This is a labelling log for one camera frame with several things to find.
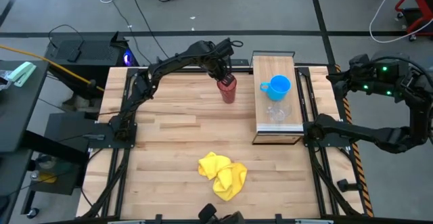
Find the yellow cloth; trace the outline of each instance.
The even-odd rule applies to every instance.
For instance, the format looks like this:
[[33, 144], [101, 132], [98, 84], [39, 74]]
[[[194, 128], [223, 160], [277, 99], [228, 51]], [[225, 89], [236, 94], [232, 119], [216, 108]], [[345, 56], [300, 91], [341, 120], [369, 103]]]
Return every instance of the yellow cloth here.
[[198, 173], [209, 180], [216, 177], [213, 186], [215, 194], [229, 201], [244, 186], [247, 168], [242, 163], [231, 163], [228, 157], [210, 152], [198, 160]]

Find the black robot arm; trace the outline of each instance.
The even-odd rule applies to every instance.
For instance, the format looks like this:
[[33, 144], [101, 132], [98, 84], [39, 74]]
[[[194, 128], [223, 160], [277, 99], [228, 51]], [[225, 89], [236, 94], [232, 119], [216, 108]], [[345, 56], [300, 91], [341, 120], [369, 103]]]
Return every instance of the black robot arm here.
[[229, 38], [217, 45], [210, 41], [198, 41], [190, 45], [185, 52], [164, 61], [158, 60], [157, 64], [140, 70], [132, 85], [131, 96], [126, 100], [119, 114], [110, 119], [114, 139], [117, 141], [129, 139], [135, 111], [142, 103], [154, 98], [164, 75], [194, 64], [207, 71], [211, 78], [222, 81], [225, 86], [230, 85], [234, 80], [234, 76], [231, 75], [230, 60], [230, 56], [234, 53], [232, 46], [241, 47], [242, 45], [242, 42], [230, 41]]
[[430, 75], [407, 58], [385, 55], [370, 60], [367, 55], [353, 58], [350, 69], [327, 76], [331, 81], [336, 99], [342, 99], [349, 91], [365, 91], [394, 98], [396, 103], [404, 100], [410, 109], [410, 126], [400, 128], [370, 129], [335, 121], [331, 116], [320, 114], [315, 122], [306, 122], [306, 137], [322, 141], [329, 133], [349, 138], [353, 143], [365, 140], [390, 153], [405, 152], [424, 144], [431, 136], [433, 81]]

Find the blue cup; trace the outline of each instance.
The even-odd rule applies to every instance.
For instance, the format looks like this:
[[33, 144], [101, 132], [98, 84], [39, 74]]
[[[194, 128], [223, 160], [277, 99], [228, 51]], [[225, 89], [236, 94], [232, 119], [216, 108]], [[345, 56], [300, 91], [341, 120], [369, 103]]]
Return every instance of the blue cup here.
[[268, 98], [273, 101], [284, 99], [291, 87], [290, 80], [284, 75], [276, 75], [271, 79], [271, 82], [260, 84], [260, 90], [266, 92]]

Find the gray floor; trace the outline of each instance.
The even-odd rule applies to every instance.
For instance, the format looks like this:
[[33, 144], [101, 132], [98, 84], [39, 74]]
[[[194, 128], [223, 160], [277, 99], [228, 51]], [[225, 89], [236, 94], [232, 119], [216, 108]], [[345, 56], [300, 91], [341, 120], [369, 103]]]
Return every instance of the gray floor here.
[[[0, 0], [0, 12], [9, 0]], [[134, 31], [147, 31], [133, 0], [115, 0]], [[320, 0], [328, 31], [366, 31], [375, 9], [382, 0]], [[152, 30], [319, 30], [312, 0], [138, 0]], [[400, 30], [403, 23], [395, 20], [397, 0], [389, 0], [373, 26], [374, 30]], [[16, 0], [0, 32], [48, 32], [60, 24], [70, 24], [79, 31], [128, 31], [124, 20], [112, 4], [99, 0]], [[59, 32], [70, 32], [67, 28]], [[198, 39], [218, 42], [226, 36], [158, 37], [168, 55], [182, 52]], [[243, 48], [235, 50], [234, 58], [251, 58], [255, 49], [296, 51], [297, 62], [326, 63], [326, 52], [320, 36], [232, 36], [242, 40]], [[394, 37], [380, 37], [381, 40]], [[164, 57], [151, 37], [137, 37], [140, 49], [151, 60]], [[348, 68], [348, 60], [360, 53], [372, 55], [379, 50], [402, 51], [424, 66], [433, 65], [432, 42], [406, 39], [381, 45], [369, 37], [330, 37], [336, 63]], [[1, 38], [0, 44], [43, 55], [47, 38]], [[145, 64], [135, 52], [141, 64]], [[32, 60], [25, 55], [0, 50], [2, 60]], [[58, 81], [47, 79], [41, 98], [59, 106], [71, 91]], [[368, 127], [399, 127], [407, 125], [408, 109], [394, 104], [390, 98], [351, 93], [349, 101], [354, 123]], [[29, 129], [43, 134], [48, 115], [59, 112], [38, 101]], [[359, 144], [365, 176], [374, 213], [377, 217], [425, 219], [433, 221], [433, 145], [392, 155], [368, 143]], [[19, 215], [25, 191], [20, 194], [16, 214], [11, 223], [43, 223], [71, 219], [75, 215], [79, 193], [72, 196], [38, 194], [34, 207], [41, 214], [33, 220]]]

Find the wooden table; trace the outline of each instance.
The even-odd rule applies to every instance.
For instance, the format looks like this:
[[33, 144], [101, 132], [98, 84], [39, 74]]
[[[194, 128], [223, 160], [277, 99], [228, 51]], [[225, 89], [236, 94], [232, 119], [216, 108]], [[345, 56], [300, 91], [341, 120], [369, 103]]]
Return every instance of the wooden table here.
[[[339, 118], [327, 67], [310, 67], [319, 112]], [[101, 113], [119, 111], [127, 68], [111, 68]], [[223, 217], [237, 210], [247, 219], [317, 218], [319, 211], [309, 153], [296, 145], [252, 145], [256, 134], [254, 82], [248, 73], [235, 73], [237, 94], [225, 104], [216, 82], [205, 73], [173, 73], [161, 80], [155, 99], [137, 111], [136, 147], [131, 151], [121, 219], [197, 219], [212, 203]], [[101, 115], [108, 122], [111, 115]], [[212, 191], [213, 181], [197, 172], [198, 159], [213, 151], [248, 168], [242, 191], [225, 202]], [[355, 181], [352, 165], [337, 149], [328, 149], [334, 183]], [[112, 150], [103, 150], [87, 168], [84, 192], [91, 202], [106, 186]], [[327, 212], [331, 213], [325, 191]], [[114, 212], [112, 194], [110, 213]], [[343, 196], [362, 212], [358, 192]], [[77, 216], [89, 205], [81, 196]]]

